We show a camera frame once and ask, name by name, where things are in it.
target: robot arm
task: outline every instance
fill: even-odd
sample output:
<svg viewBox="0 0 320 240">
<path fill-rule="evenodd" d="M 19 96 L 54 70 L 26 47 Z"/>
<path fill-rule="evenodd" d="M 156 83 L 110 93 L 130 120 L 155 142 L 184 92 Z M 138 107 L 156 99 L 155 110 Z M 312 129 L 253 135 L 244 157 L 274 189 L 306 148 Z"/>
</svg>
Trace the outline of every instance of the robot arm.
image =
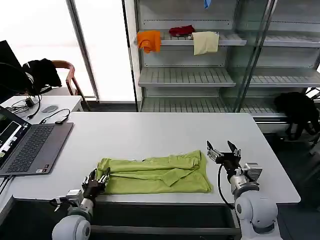
<svg viewBox="0 0 320 240">
<path fill-rule="evenodd" d="M 241 150 L 228 141 L 231 152 L 219 152 L 207 141 L 207 155 L 221 164 L 231 185 L 234 209 L 240 220 L 241 240 L 282 240 L 277 222 L 278 207 L 259 191 L 257 180 L 262 168 L 246 163 L 242 168 Z"/>
<path fill-rule="evenodd" d="M 70 190 L 66 196 L 57 197 L 57 211 L 62 204 L 70 205 L 68 213 L 55 225 L 52 231 L 52 240 L 88 240 L 91 233 L 90 221 L 93 217 L 93 208 L 96 197 L 105 191 L 109 181 L 110 168 L 100 179 L 96 179 L 96 169 L 82 182 L 81 190 Z"/>
</svg>

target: black bag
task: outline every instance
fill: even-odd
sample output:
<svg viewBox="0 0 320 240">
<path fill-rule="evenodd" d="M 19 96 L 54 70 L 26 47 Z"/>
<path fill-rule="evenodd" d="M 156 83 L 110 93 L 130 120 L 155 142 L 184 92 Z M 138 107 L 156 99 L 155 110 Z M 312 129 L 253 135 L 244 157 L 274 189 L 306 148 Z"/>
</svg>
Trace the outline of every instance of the black bag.
<svg viewBox="0 0 320 240">
<path fill-rule="evenodd" d="M 290 140 L 297 140 L 304 129 L 310 135 L 315 135 L 320 131 L 319 111 L 314 101 L 306 95 L 300 92 L 282 93 L 275 98 L 274 104 L 279 112 L 285 113 L 289 118 L 290 126 L 285 132 Z M 294 137 L 291 133 L 293 124 L 297 124 Z"/>
<path fill-rule="evenodd" d="M 46 87 L 46 85 L 51 87 L 62 86 L 55 65 L 46 58 L 29 61 L 23 64 L 22 68 L 33 77 L 33 85 L 38 93 L 40 93 L 40 90 Z"/>
</svg>

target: folded green shirt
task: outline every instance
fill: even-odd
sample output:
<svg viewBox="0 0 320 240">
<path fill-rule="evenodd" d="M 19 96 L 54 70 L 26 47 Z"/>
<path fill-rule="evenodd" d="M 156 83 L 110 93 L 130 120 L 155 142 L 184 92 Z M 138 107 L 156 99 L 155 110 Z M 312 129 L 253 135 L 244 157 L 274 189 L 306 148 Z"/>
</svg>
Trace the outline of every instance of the folded green shirt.
<svg viewBox="0 0 320 240">
<path fill-rule="evenodd" d="M 206 163 L 200 150 L 143 161 L 103 158 L 97 177 L 110 167 L 105 194 L 208 193 Z"/>
</svg>

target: laptop screen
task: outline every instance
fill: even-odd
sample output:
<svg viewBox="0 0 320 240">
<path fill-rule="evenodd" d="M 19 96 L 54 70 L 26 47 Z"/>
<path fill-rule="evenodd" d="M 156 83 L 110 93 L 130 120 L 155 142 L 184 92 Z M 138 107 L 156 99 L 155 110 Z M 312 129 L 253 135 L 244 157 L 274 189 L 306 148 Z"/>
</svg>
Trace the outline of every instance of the laptop screen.
<svg viewBox="0 0 320 240">
<path fill-rule="evenodd" d="M 15 121 L 7 114 L 0 112 L 0 166 L 24 136 L 27 128 L 28 124 Z"/>
</svg>

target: red cloth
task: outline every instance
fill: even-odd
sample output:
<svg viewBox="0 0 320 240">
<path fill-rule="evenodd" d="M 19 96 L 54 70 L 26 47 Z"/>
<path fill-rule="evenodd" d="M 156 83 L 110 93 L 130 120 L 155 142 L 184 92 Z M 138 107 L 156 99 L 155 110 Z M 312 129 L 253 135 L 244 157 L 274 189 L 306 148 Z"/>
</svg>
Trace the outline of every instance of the red cloth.
<svg viewBox="0 0 320 240">
<path fill-rule="evenodd" d="M 192 25 L 189 26 L 181 26 L 181 27 L 173 27 L 169 30 L 169 33 L 173 37 L 181 37 L 185 35 L 190 35 L 194 33 L 196 30 Z"/>
</svg>

